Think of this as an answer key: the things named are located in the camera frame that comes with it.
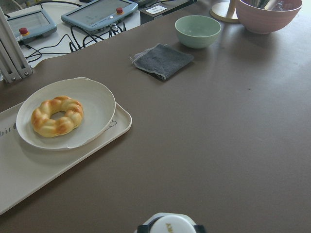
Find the right teach pendant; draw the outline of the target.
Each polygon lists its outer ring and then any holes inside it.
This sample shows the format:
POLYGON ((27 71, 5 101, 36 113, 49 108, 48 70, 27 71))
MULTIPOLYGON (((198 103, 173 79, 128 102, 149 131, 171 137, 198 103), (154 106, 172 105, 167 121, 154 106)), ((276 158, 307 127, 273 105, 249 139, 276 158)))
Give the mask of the right teach pendant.
POLYGON ((94 0, 61 16, 64 23, 88 32, 101 32, 113 23, 122 22, 138 9, 130 0, 94 0))

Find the white aluminium frame post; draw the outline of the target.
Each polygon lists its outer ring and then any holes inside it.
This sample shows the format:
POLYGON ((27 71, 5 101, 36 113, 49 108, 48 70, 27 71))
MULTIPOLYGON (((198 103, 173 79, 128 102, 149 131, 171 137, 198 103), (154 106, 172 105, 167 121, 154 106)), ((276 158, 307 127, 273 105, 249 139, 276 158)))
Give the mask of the white aluminium frame post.
POLYGON ((0 71, 7 83, 24 79, 33 73, 2 9, 0 10, 0 71))

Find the white round plate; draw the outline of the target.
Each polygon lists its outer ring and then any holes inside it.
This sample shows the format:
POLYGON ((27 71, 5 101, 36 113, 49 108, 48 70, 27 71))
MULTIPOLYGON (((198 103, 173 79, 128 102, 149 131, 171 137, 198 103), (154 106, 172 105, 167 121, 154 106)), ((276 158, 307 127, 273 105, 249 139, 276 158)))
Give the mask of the white round plate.
POLYGON ((49 84, 29 96, 20 107, 16 128, 28 144, 45 150, 69 150, 85 145, 108 127, 115 113, 116 102, 112 92, 103 84, 88 78, 74 78, 49 84), (31 124, 33 110, 45 100, 68 96, 79 101, 84 118, 77 128, 65 135, 43 137, 34 131, 31 124))

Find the black box with label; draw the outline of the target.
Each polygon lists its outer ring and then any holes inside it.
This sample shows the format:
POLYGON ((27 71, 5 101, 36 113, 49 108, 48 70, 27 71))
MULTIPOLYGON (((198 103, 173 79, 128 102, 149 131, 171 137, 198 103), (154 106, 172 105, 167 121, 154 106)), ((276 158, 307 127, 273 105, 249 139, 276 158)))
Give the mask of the black box with label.
POLYGON ((140 23, 145 24, 196 2, 196 0, 160 0, 140 10, 140 23))

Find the green ceramic bowl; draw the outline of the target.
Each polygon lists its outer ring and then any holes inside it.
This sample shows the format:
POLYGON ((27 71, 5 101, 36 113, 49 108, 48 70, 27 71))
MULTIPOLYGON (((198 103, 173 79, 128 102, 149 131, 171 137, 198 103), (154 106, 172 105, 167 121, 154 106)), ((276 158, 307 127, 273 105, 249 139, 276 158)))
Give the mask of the green ceramic bowl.
POLYGON ((203 49, 211 45, 221 32, 218 21, 207 16, 190 15, 175 22, 175 31, 181 44, 192 49, 203 49))

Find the pink large bowl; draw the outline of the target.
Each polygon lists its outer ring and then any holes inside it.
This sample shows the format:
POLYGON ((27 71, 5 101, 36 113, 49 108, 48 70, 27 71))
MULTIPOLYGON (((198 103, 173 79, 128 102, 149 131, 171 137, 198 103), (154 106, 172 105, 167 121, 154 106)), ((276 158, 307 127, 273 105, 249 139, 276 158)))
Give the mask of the pink large bowl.
POLYGON ((287 26, 302 8, 301 0, 284 0, 282 10, 266 10, 254 7, 249 0, 236 3, 236 14, 240 24, 248 31, 268 34, 287 26))

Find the folded grey cloth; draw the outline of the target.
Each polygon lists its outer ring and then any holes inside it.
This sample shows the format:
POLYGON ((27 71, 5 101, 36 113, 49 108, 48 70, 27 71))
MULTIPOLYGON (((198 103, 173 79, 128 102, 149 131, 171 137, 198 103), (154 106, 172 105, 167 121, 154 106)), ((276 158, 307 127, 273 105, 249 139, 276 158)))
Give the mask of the folded grey cloth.
POLYGON ((194 56, 180 52, 167 44, 156 44, 152 48, 134 55, 133 65, 162 81, 168 80, 180 69, 192 62, 194 56))

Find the left teach pendant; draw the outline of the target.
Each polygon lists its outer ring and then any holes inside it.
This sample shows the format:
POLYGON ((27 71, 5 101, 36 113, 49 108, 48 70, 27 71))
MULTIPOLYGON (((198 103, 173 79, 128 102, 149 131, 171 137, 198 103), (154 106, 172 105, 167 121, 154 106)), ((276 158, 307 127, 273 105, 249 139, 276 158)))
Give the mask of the left teach pendant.
POLYGON ((44 9, 7 19, 17 42, 27 44, 57 31, 57 25, 44 9))

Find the wooden stand base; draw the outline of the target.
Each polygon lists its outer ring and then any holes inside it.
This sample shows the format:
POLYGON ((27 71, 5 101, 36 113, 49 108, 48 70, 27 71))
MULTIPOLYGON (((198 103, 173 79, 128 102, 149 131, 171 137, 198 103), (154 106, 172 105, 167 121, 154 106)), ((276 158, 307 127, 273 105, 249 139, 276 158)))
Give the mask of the wooden stand base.
POLYGON ((215 19, 223 22, 239 23, 239 19, 236 14, 236 3, 236 0, 217 3, 212 6, 210 14, 215 19))

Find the white serving tray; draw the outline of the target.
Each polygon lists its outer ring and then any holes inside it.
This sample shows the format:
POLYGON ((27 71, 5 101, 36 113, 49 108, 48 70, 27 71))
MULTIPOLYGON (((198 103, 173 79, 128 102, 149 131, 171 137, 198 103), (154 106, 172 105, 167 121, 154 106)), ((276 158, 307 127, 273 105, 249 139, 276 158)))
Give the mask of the white serving tray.
POLYGON ((91 142, 69 150, 45 150, 28 144, 18 134, 16 119, 23 103, 0 115, 1 213, 126 133, 132 124, 130 114, 116 103, 108 127, 91 142))

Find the teach pendant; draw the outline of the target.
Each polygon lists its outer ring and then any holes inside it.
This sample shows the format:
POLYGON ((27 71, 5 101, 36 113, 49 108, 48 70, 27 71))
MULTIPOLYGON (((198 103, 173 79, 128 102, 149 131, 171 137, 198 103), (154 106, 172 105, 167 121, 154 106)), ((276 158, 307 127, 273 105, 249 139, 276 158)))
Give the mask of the teach pendant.
POLYGON ((7 19, 17 42, 27 44, 57 31, 57 25, 44 9, 7 19))
POLYGON ((101 32, 113 23, 122 22, 138 9, 130 0, 94 0, 61 16, 64 23, 88 32, 101 32))

